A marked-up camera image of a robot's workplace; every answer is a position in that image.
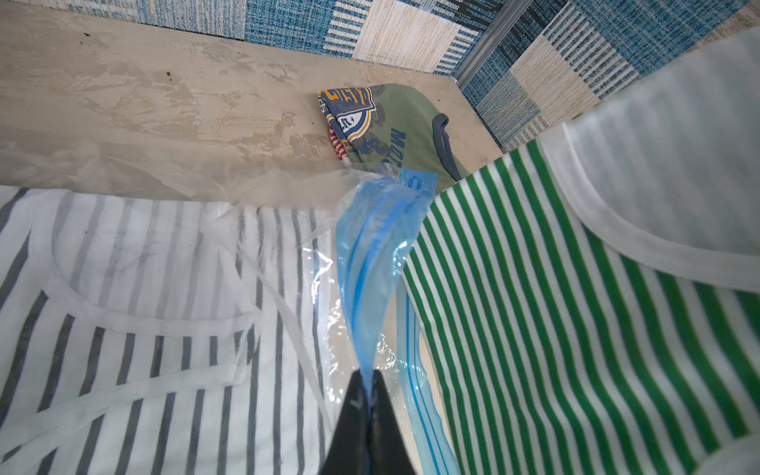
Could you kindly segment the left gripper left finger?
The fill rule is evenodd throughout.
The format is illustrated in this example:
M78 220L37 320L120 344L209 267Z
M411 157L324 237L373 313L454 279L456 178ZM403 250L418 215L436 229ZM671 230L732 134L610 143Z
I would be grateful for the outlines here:
M367 471L368 403L363 379L354 371L320 475L360 475Z

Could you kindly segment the red white striped tank top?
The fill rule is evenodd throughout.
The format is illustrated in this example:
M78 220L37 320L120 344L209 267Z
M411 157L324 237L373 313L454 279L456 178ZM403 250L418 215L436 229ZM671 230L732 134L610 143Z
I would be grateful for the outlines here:
M329 126L329 138L330 138L332 147L334 148L334 151L336 152L336 155L338 156L338 159L343 164L350 165L350 158L348 157L346 148L342 144L342 141L340 140L340 138L338 137L338 134L334 131L332 126Z

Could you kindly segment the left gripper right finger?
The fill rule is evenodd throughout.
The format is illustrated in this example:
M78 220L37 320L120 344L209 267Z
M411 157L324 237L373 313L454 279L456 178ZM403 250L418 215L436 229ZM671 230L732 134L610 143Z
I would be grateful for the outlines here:
M382 373L372 374L369 416L369 473L415 475Z

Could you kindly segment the green white striped garment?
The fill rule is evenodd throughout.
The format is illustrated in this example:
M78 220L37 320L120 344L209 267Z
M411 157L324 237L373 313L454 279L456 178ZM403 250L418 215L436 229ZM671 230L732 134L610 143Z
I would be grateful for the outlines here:
M758 29L441 193L404 281L463 473L757 473Z

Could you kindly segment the clear vacuum bag blue zipper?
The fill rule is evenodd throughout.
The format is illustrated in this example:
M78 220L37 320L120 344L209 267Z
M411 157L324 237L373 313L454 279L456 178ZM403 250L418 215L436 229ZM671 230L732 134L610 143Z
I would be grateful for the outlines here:
M350 376L457 460L401 282L431 178L1 132L1 470L316 474Z

